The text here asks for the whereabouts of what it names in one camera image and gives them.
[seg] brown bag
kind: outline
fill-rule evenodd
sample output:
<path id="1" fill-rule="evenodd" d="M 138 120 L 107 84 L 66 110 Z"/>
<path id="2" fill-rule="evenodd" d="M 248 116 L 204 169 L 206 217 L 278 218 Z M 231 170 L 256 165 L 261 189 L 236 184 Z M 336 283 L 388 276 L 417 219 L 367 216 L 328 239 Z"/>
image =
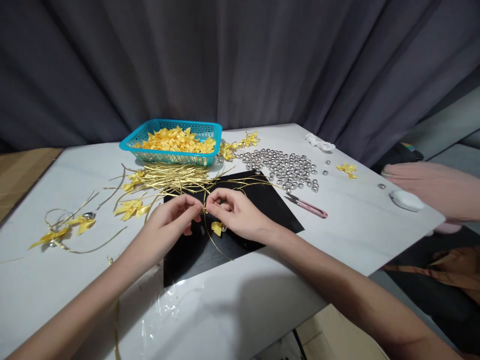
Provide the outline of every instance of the brown bag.
<path id="1" fill-rule="evenodd" d="M 461 289 L 480 305 L 480 246 L 461 247 L 450 251 L 437 252 L 429 266 L 441 271 L 422 269 L 415 266 L 385 265 L 389 271 L 427 275 L 438 282 Z"/>

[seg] black cutting mat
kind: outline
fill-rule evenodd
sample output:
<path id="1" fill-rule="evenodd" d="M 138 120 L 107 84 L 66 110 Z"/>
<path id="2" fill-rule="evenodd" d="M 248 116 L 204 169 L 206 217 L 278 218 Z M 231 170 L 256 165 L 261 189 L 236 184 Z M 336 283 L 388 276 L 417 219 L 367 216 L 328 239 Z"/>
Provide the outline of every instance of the black cutting mat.
<path id="1" fill-rule="evenodd" d="M 248 178 L 255 175 L 254 171 L 245 171 L 232 175 L 222 176 L 221 180 L 233 180 Z M 240 186 L 238 183 L 223 182 L 216 185 L 216 188 L 233 189 Z M 255 184 L 243 188 L 251 202 L 270 219 L 286 227 L 294 233 L 304 230 L 297 218 L 292 214 L 282 198 L 274 190 L 273 186 L 267 184 Z M 190 193 L 202 203 L 204 192 Z M 230 259 L 236 259 L 255 250 L 261 249 L 264 245 L 246 240 L 230 230 L 218 237 L 212 230 L 212 222 L 218 221 L 213 215 L 206 215 L 206 226 L 215 245 Z M 204 215 L 201 215 L 201 222 L 193 222 L 193 232 L 190 236 L 181 236 L 175 246 L 165 256 L 163 269 L 164 286 L 176 284 L 180 280 L 191 278 L 207 270 L 213 269 L 229 260 L 215 248 L 205 229 Z"/>

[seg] gray curtain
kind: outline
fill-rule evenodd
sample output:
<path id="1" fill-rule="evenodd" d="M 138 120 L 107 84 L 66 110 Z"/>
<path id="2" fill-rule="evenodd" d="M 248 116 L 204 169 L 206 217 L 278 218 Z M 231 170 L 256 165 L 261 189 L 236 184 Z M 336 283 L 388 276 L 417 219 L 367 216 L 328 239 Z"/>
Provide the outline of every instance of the gray curtain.
<path id="1" fill-rule="evenodd" d="M 0 150 L 298 123 L 371 165 L 480 64 L 477 0 L 4 0 Z"/>

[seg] white computer mouse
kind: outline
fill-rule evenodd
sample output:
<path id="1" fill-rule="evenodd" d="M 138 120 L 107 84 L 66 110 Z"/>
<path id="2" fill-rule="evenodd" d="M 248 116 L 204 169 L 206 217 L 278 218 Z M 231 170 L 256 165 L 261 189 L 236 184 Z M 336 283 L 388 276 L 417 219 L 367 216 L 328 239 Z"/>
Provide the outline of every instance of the white computer mouse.
<path id="1" fill-rule="evenodd" d="M 403 190 L 395 190 L 390 194 L 391 200 L 395 205 L 413 212 L 418 212 L 425 207 L 425 204 L 418 196 Z"/>

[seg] silver bell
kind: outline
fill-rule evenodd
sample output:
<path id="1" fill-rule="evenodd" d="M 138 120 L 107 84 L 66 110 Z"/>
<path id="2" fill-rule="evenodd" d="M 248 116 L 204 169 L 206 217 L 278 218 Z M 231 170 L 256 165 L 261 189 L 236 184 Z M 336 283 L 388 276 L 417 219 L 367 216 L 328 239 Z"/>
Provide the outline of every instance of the silver bell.
<path id="1" fill-rule="evenodd" d="M 86 212 L 82 216 L 84 219 L 95 219 L 95 213 L 93 212 Z"/>

